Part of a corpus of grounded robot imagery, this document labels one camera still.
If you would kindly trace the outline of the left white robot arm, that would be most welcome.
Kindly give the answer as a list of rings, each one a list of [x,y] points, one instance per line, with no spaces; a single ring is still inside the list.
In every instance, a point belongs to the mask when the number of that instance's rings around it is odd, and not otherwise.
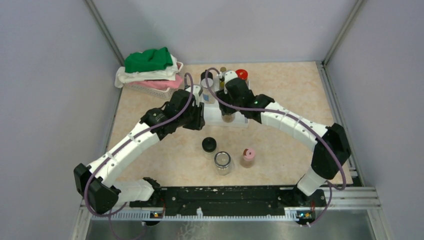
[[[93,215],[111,216],[115,205],[126,202],[143,201],[149,207],[160,202],[155,181],[116,180],[139,155],[177,128],[199,131],[205,126],[202,92],[199,85],[175,91],[163,106],[148,110],[110,151],[88,165],[80,163],[74,168],[77,192]]]

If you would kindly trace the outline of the pink lid spice jar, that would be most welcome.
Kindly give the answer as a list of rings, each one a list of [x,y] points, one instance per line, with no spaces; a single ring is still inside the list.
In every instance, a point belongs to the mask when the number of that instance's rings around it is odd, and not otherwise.
[[[251,168],[255,163],[256,152],[253,148],[246,148],[240,159],[240,165],[243,168]]]

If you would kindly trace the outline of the clear lid glass jar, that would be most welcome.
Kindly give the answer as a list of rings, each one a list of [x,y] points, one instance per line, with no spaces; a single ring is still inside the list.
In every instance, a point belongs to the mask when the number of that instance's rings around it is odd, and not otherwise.
[[[225,176],[232,171],[232,158],[226,151],[217,152],[214,156],[214,164],[217,173],[220,176]]]

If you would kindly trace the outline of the gold cap yellow bottle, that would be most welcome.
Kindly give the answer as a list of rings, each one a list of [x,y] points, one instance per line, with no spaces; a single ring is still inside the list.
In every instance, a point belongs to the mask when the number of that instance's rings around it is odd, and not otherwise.
[[[219,90],[223,90],[225,88],[225,73],[227,71],[226,67],[221,67],[219,70],[219,75],[218,75],[218,79],[219,79]]]

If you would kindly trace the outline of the red lid sauce jar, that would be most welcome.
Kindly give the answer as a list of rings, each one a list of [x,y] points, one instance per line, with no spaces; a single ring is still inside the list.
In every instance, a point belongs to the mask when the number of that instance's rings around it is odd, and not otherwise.
[[[247,80],[248,80],[248,78],[249,78],[249,73],[248,73],[248,71],[247,71],[247,70],[245,70],[245,69],[237,69],[235,72],[236,72],[237,76],[238,76],[240,79],[242,79],[242,80],[244,80],[244,81],[247,81]]]

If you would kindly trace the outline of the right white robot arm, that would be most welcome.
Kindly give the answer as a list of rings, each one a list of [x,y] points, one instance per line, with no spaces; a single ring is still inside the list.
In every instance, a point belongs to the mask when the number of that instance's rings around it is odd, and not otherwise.
[[[265,94],[255,95],[238,77],[227,81],[224,89],[216,91],[214,96],[223,115],[239,112],[247,119],[285,132],[312,151],[310,167],[293,192],[297,205],[307,206],[314,198],[313,193],[337,173],[342,176],[342,187],[346,186],[343,165],[352,151],[346,131],[340,124],[327,126],[310,121]]]

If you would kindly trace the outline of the silver perforated lid shaker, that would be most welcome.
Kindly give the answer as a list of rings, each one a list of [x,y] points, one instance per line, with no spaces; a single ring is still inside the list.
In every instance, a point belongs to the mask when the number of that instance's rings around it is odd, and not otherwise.
[[[212,92],[215,91],[215,84],[212,78],[204,78],[200,81],[200,86],[202,88],[202,99],[205,104],[214,104],[215,98],[212,95]]]

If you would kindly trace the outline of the white divided plastic tray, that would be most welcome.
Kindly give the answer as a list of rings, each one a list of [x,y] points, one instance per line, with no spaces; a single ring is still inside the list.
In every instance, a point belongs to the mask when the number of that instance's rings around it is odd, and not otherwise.
[[[214,104],[204,103],[203,118],[205,120],[205,124],[209,126],[247,128],[249,124],[249,120],[245,118],[240,112],[235,112],[235,119],[233,122],[224,122],[222,120],[222,113],[219,108],[219,102],[217,100],[215,100]]]

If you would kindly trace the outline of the black cap sesame jar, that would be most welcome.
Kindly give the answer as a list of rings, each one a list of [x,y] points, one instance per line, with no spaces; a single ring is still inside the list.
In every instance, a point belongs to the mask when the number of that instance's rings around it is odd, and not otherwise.
[[[214,76],[213,76],[212,72],[207,71],[207,70],[205,70],[204,72],[202,72],[200,74],[200,81],[201,82],[209,81],[209,80],[213,81],[213,78],[214,78]]]

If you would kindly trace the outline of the black cap glass jar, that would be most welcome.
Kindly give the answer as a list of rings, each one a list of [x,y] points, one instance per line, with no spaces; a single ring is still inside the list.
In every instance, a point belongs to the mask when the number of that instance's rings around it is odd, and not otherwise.
[[[206,137],[202,140],[201,146],[204,156],[213,160],[218,151],[217,141],[213,137]]]

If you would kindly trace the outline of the black grinder top jar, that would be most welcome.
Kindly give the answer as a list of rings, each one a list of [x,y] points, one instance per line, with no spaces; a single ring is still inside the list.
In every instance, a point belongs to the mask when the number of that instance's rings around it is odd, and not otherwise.
[[[221,116],[222,120],[223,120],[225,123],[232,123],[232,122],[234,121],[235,117],[236,117],[236,114],[235,114],[235,113],[232,113],[232,114],[224,114],[224,115],[222,115],[222,116]]]

